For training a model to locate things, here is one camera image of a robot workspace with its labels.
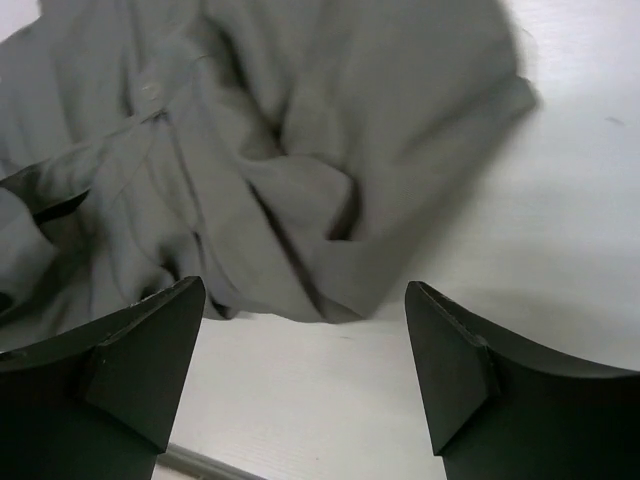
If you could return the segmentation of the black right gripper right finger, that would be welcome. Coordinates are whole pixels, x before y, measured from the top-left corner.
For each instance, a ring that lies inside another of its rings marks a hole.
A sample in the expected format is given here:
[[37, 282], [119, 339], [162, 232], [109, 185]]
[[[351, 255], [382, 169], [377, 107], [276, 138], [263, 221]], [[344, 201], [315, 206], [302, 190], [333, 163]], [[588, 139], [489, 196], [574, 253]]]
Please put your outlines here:
[[450, 479], [635, 479], [639, 375], [545, 347], [413, 281], [405, 312]]

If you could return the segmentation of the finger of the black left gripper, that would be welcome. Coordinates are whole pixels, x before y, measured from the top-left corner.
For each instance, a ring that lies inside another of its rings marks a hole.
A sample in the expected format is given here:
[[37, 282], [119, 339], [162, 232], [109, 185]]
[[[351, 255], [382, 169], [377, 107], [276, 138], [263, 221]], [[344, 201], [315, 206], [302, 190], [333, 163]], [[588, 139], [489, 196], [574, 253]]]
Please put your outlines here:
[[27, 167], [3, 179], [1, 188], [17, 196], [37, 223], [73, 211], [90, 190], [86, 181], [73, 180], [57, 167]]

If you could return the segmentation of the grey pleated skirt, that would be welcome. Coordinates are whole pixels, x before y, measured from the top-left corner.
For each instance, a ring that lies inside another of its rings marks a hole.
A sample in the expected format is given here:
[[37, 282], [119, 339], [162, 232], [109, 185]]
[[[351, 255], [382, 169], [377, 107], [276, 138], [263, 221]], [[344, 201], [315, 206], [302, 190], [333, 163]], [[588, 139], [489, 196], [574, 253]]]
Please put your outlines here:
[[189, 276], [205, 314], [376, 311], [428, 217], [534, 104], [499, 1], [45, 1], [1, 44], [1, 345]]

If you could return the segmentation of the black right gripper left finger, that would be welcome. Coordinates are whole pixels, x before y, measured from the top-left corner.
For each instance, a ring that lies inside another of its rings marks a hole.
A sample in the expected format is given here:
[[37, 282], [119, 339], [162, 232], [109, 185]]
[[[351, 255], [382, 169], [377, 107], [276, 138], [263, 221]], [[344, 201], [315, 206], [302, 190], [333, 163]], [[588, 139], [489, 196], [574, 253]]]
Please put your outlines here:
[[1, 476], [149, 479], [168, 446], [206, 292], [189, 277], [1, 355]]

